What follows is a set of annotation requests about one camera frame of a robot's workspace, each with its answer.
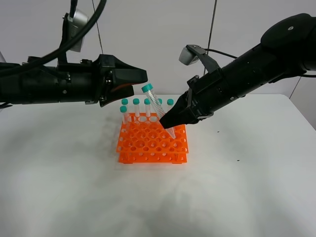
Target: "test tube cap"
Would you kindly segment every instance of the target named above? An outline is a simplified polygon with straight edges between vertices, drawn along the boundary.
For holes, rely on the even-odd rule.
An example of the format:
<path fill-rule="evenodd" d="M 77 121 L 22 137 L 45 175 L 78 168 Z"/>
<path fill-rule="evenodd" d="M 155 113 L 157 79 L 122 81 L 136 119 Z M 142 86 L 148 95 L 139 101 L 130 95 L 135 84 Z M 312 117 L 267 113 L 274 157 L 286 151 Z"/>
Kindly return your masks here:
<path fill-rule="evenodd" d="M 149 99 L 145 99 L 145 100 L 144 100 L 144 103 L 145 103 L 145 105 L 150 105 Z"/>
<path fill-rule="evenodd" d="M 128 99 L 122 99 L 122 105 L 128 105 Z"/>
<path fill-rule="evenodd" d="M 173 105 L 173 103 L 174 103 L 173 99 L 168 99 L 167 100 L 167 105 Z"/>
<path fill-rule="evenodd" d="M 153 88 L 153 86 L 149 83 L 149 84 L 142 87 L 142 91 L 144 93 L 146 93 L 147 91 L 151 90 L 152 88 Z"/>
<path fill-rule="evenodd" d="M 133 99 L 133 104 L 134 105 L 139 105 L 139 99 L 138 98 Z"/>
<path fill-rule="evenodd" d="M 126 113 L 127 112 L 127 107 L 125 105 L 123 105 L 123 106 L 121 106 L 119 108 L 119 110 L 120 110 L 121 113 Z"/>

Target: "orange test tube rack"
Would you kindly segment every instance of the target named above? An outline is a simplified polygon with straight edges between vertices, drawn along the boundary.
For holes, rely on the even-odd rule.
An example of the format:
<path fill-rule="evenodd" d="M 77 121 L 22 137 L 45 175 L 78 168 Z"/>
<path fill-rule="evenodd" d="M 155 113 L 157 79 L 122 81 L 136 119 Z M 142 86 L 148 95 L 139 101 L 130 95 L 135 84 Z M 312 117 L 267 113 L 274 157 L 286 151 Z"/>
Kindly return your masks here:
<path fill-rule="evenodd" d="M 119 162 L 132 163 L 173 163 L 187 162 L 188 141 L 185 125 L 174 127 L 173 139 L 159 123 L 156 113 L 150 119 L 145 113 L 135 117 L 129 114 L 129 122 L 121 125 L 117 152 Z"/>

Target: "clear plastic tube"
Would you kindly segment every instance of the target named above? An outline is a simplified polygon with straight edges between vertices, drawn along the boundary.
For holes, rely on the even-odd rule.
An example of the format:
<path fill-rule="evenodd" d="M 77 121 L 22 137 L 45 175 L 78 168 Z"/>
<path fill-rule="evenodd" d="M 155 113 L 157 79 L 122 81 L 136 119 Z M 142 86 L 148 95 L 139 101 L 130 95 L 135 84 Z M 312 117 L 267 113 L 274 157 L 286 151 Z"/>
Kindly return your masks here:
<path fill-rule="evenodd" d="M 171 110 L 171 108 L 173 107 L 173 103 L 174 103 L 173 99 L 168 99 L 167 100 L 168 111 Z"/>
<path fill-rule="evenodd" d="M 146 117 L 150 118 L 150 100 L 149 99 L 145 99 L 144 101 L 145 103 L 145 111 L 146 111 Z"/>
<path fill-rule="evenodd" d="M 147 84 L 142 87 L 142 90 L 146 94 L 147 98 L 151 101 L 151 104 L 156 111 L 158 118 L 161 119 L 165 115 L 165 112 L 163 111 L 159 99 L 154 93 L 153 86 L 151 84 Z M 166 129 L 166 131 L 173 139 L 176 138 L 173 127 Z"/>
<path fill-rule="evenodd" d="M 135 117 L 139 117 L 139 99 L 135 98 L 133 99 L 133 104 L 134 104 L 134 110 L 135 110 Z"/>
<path fill-rule="evenodd" d="M 128 117 L 129 117 L 129 114 L 127 112 L 127 107 L 126 106 L 121 106 L 119 110 L 123 114 L 123 124 L 127 124 L 128 123 Z"/>

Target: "black cable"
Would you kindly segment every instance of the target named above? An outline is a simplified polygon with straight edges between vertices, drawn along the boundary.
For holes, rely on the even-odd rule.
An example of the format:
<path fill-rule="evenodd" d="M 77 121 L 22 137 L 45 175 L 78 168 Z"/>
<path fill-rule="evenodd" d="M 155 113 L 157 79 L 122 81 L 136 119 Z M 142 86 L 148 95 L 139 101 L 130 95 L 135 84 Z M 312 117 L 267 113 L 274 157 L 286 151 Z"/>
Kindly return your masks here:
<path fill-rule="evenodd" d="M 77 8 L 77 4 L 78 4 L 78 0 L 71 0 L 71 2 L 70 2 L 69 16 L 71 18 L 74 17 L 74 14 L 75 14 L 75 11 L 76 11 L 76 8 Z"/>
<path fill-rule="evenodd" d="M 303 78 L 316 78 L 316 75 L 306 75 L 306 74 L 304 74 L 304 75 L 300 75 L 301 77 L 303 77 Z"/>
<path fill-rule="evenodd" d="M 219 53 L 219 54 L 225 55 L 227 57 L 235 58 L 235 59 L 238 58 L 236 56 L 233 56 L 233 55 L 230 55 L 230 54 L 227 54 L 227 53 L 223 53 L 223 52 L 215 50 L 215 49 L 205 48 L 205 50 L 206 51 L 210 51 L 210 52 L 214 52 L 214 53 Z"/>
<path fill-rule="evenodd" d="M 90 18 L 90 20 L 82 28 L 82 30 L 79 31 L 78 34 L 75 35 L 75 37 L 73 37 L 72 39 L 67 41 L 65 44 L 60 46 L 55 51 L 51 52 L 50 54 L 48 54 L 48 55 L 46 55 L 46 56 L 44 56 L 44 57 L 42 57 L 40 59 L 35 60 L 34 62 L 27 63 L 27 64 L 24 64 L 22 66 L 17 66 L 17 67 L 11 68 L 11 69 L 0 70 L 0 77 L 8 77 L 8 76 L 11 76 L 11 75 L 16 75 L 16 74 L 21 74 L 21 73 L 27 72 L 27 71 L 29 71 L 29 70 L 31 70 L 33 68 L 36 68 L 36 67 L 41 66 L 41 65 L 44 65 L 44 64 L 54 60 L 60 54 L 65 53 L 66 51 L 68 51 L 80 39 L 82 39 L 82 37 L 84 37 L 91 30 L 91 28 L 94 26 L 94 24 L 99 19 L 100 15 L 101 15 L 104 7 L 105 7 L 106 2 L 107 2 L 107 0 L 100 0 L 100 3 L 98 5 L 97 9 L 95 10 L 94 14 Z"/>

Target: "centrifuge tube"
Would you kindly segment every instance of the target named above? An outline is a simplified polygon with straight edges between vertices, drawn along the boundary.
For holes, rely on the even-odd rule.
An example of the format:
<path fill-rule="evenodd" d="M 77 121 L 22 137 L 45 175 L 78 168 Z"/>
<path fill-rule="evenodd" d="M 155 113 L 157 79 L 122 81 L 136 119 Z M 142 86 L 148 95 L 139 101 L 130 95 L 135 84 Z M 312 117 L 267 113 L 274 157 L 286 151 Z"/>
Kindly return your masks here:
<path fill-rule="evenodd" d="M 135 117 L 139 117 L 139 99 L 133 99 L 134 110 L 135 110 Z"/>
<path fill-rule="evenodd" d="M 172 106 L 173 106 L 173 99 L 168 99 L 167 100 L 167 105 L 168 105 L 168 111 L 171 110 Z"/>
<path fill-rule="evenodd" d="M 149 99 L 145 99 L 145 111 L 146 111 L 146 117 L 150 118 L 150 101 Z"/>
<path fill-rule="evenodd" d="M 146 94 L 147 98 L 151 101 L 151 104 L 154 110 L 156 111 L 158 118 L 161 119 L 165 115 L 165 112 L 162 109 L 159 99 L 154 93 L 153 86 L 149 83 L 142 87 L 142 91 Z M 169 133 L 169 135 L 173 139 L 176 138 L 173 127 L 166 129 L 166 131 Z"/>
<path fill-rule="evenodd" d="M 125 105 L 121 106 L 119 108 L 120 112 L 123 114 L 123 123 L 124 124 L 127 124 L 128 122 L 128 117 L 129 117 L 129 114 L 127 112 L 127 107 Z"/>

